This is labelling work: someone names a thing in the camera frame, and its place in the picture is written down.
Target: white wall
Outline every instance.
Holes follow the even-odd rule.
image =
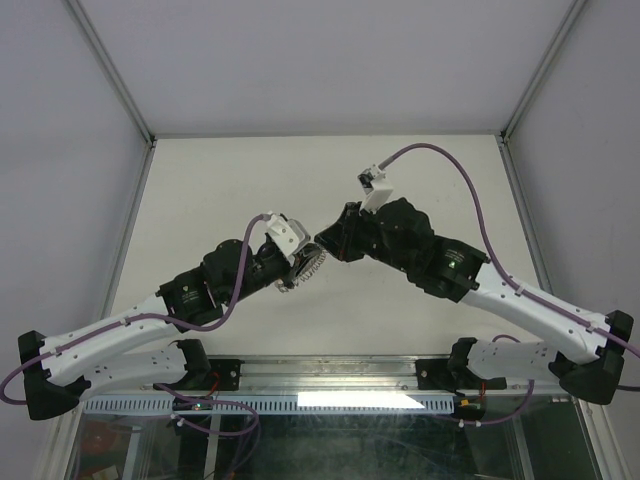
[[[63,2],[2,2],[1,376],[20,334],[93,319],[143,149]],[[45,431],[0,404],[2,478],[29,478]]]
[[[83,0],[158,135],[498,131],[571,0]]]
[[[315,234],[348,201],[363,198],[357,175],[396,150],[430,141],[468,169],[504,264],[534,282],[532,261],[495,138],[485,136],[279,137],[160,140],[145,187],[114,311],[200,264],[249,219],[274,210]],[[395,197],[427,212],[437,233],[483,248],[471,197],[449,162],[415,151],[388,170]],[[263,228],[252,239],[264,241]],[[425,295],[405,276],[364,259],[327,259],[307,283],[271,287],[241,302],[220,330],[192,334],[211,354],[447,354],[461,336],[531,336],[494,315]]]
[[[513,140],[557,295],[636,319],[640,344],[640,3],[594,0]],[[623,382],[640,385],[626,354]],[[640,396],[609,408],[640,478]]]

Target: purple cable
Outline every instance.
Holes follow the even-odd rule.
[[[491,340],[492,342],[495,342],[496,340],[500,340],[501,338],[506,338],[507,340],[512,340],[516,343],[520,343],[520,340],[518,340],[516,337],[513,337],[511,335],[507,335],[506,333],[500,334],[500,335],[496,335],[495,337],[493,337],[493,340]],[[527,389],[527,393],[524,397],[524,400],[522,401],[522,403],[520,404],[520,406],[518,408],[516,408],[513,412],[511,412],[509,415],[506,415],[504,417],[500,417],[500,418],[496,418],[494,420],[487,420],[486,422],[479,422],[480,426],[482,425],[498,425],[500,423],[504,423],[504,422],[508,422],[509,420],[511,420],[514,417],[517,417],[518,415],[520,415],[522,412],[524,412],[526,410],[526,408],[529,406],[529,403],[531,403],[531,399],[533,398],[533,389],[535,388],[535,382],[533,380],[529,380],[529,388]],[[450,420],[453,422],[457,422],[460,423],[460,419],[457,418],[451,418],[451,417],[445,417],[442,415],[438,415],[437,418],[440,418],[442,420]],[[471,420],[462,420],[462,423],[464,425],[478,425],[478,423],[473,422]]]
[[[387,158],[385,161],[383,161],[379,165],[380,170],[384,170],[389,165],[391,165],[393,162],[395,162],[398,158],[400,158],[402,155],[404,155],[405,153],[407,153],[407,152],[409,152],[411,150],[415,150],[416,148],[427,148],[429,150],[433,150],[435,152],[438,152],[440,155],[443,155],[444,157],[447,158],[447,160],[449,160],[451,163],[453,163],[453,165],[456,167],[458,172],[460,172],[460,174],[464,178],[465,183],[467,184],[467,187],[469,188],[469,191],[471,192],[471,197],[473,198],[473,204],[474,204],[475,209],[476,209],[476,215],[478,217],[478,224],[480,226],[480,234],[482,235],[482,241],[484,243],[484,246],[487,249],[487,253],[489,254],[489,258],[491,258],[491,261],[493,262],[494,266],[496,267],[496,270],[498,271],[498,274],[500,275],[500,277],[502,277],[502,280],[507,285],[509,285],[511,288],[513,288],[514,290],[517,291],[520,288],[520,285],[518,285],[515,281],[513,281],[513,279],[509,276],[507,271],[502,267],[502,264],[498,260],[498,256],[496,255],[496,252],[493,249],[493,246],[491,245],[491,241],[489,240],[489,235],[487,233],[487,227],[486,227],[486,224],[485,224],[485,221],[484,221],[484,215],[482,213],[482,207],[480,206],[480,199],[478,197],[478,192],[476,191],[476,188],[473,185],[473,182],[471,181],[471,177],[469,177],[469,174],[466,172],[466,170],[464,169],[462,164],[458,160],[456,160],[456,158],[453,155],[451,155],[449,152],[447,152],[443,148],[438,147],[437,145],[432,145],[430,143],[414,143],[413,145],[409,145],[407,147],[404,147],[401,150],[398,150],[396,153],[394,153],[389,158]],[[560,315],[562,315],[564,317],[567,317],[570,320],[573,320],[574,322],[576,322],[577,324],[579,324],[579,325],[581,325],[581,326],[583,326],[585,328],[590,328],[591,327],[591,324],[587,320],[579,317],[578,315],[575,315],[572,312],[569,312],[569,311],[565,310],[562,307],[554,305],[553,303],[545,300],[542,297],[539,297],[538,295],[536,295],[534,293],[531,293],[531,292],[529,292],[527,290],[522,290],[522,295],[524,295],[525,297],[529,298],[530,300],[533,300],[536,303],[539,303],[540,305],[543,305],[543,306],[547,307],[550,310],[553,310],[554,312],[556,312],[556,313],[558,313],[558,314],[560,314]],[[617,343],[618,345],[622,346],[626,350],[629,350],[636,357],[640,358],[640,348],[635,347],[635,346],[629,344],[628,342],[625,342],[621,338],[616,337],[612,333],[607,332],[606,330],[603,330],[600,327],[594,328],[593,331],[598,333],[598,334],[600,334],[600,335],[602,335],[603,337],[607,338],[608,340],[611,340],[611,341]]]
[[[245,435],[247,433],[251,433],[260,423],[260,415],[258,415],[258,412],[256,412],[253,408],[251,408],[249,405],[246,405],[244,403],[240,403],[240,402],[234,402],[231,400],[209,400],[206,398],[191,398],[191,397],[187,397],[186,395],[182,395],[178,392],[176,392],[175,390],[172,390],[171,388],[167,387],[166,385],[163,385],[161,383],[157,383],[156,386],[158,388],[160,388],[161,390],[164,390],[165,392],[173,395],[175,398],[179,399],[179,400],[183,400],[187,403],[189,403],[190,405],[193,405],[195,403],[205,403],[207,405],[212,405],[212,406],[216,406],[216,405],[226,405],[229,407],[237,407],[237,408],[241,408],[242,410],[246,410],[247,412],[249,412],[252,416],[253,416],[253,422],[251,422],[251,424],[243,429],[240,430],[238,432],[222,432],[222,431],[218,431],[218,430],[210,430],[208,428],[205,427],[201,427],[200,425],[196,425],[195,423],[190,422],[189,420],[186,420],[184,417],[181,417],[179,415],[175,415],[175,418],[177,418],[179,421],[183,421],[185,423],[185,425],[190,426],[191,428],[194,428],[196,430],[199,430],[201,432],[207,433],[209,435],[219,435],[222,437],[240,437],[242,435]]]
[[[244,279],[244,270],[247,263],[247,254],[249,252],[249,239],[251,238],[251,232],[253,231],[253,227],[255,227],[255,225],[258,222],[266,221],[269,218],[270,218],[270,215],[263,213],[251,219],[251,221],[247,225],[247,229],[244,232],[244,239],[242,240],[242,249],[240,251],[240,261],[238,262],[238,275],[236,276],[236,282],[233,288],[233,294],[231,295],[231,300],[229,301],[229,305],[227,306],[226,311],[224,312],[222,317],[220,317],[220,319],[218,319],[215,323],[212,323],[209,326],[206,326],[206,325],[197,326],[182,320],[178,320],[177,318],[169,317],[166,315],[160,315],[157,313],[142,313],[140,315],[129,317],[127,319],[128,323],[131,324],[133,322],[137,322],[140,320],[156,319],[156,320],[163,320],[165,322],[173,323],[174,325],[183,327],[186,330],[195,330],[197,332],[211,332],[213,330],[220,328],[222,325],[226,323],[227,320],[229,320],[229,317],[233,313],[233,309],[235,308],[236,303],[238,303],[238,297],[240,296],[240,287],[242,286],[242,280]],[[105,325],[104,327],[101,327],[91,333],[87,333],[86,335],[82,335],[81,337],[78,337],[75,340],[70,341],[69,343],[65,343],[64,345],[60,345],[59,347],[56,347],[56,353],[61,353],[61,352],[64,352],[65,350],[69,350],[70,348],[73,348],[82,342],[85,342],[91,338],[97,337],[98,335],[101,335],[105,332],[108,332],[120,326],[122,326],[122,323],[120,322],[113,322],[108,325]],[[26,405],[27,404],[26,400],[16,400],[6,395],[5,389],[7,388],[7,385],[9,384],[9,382],[11,382],[11,380],[13,380],[15,377],[17,377],[20,373],[25,371],[27,368],[31,367],[32,365],[35,365],[38,362],[41,362],[42,360],[46,360],[51,356],[53,356],[53,353],[51,352],[38,355],[37,357],[34,357],[31,360],[28,360],[27,362],[23,363],[18,368],[13,370],[9,375],[7,375],[7,377],[2,381],[2,383],[0,383],[0,400],[2,400],[5,403],[8,403],[9,405]]]

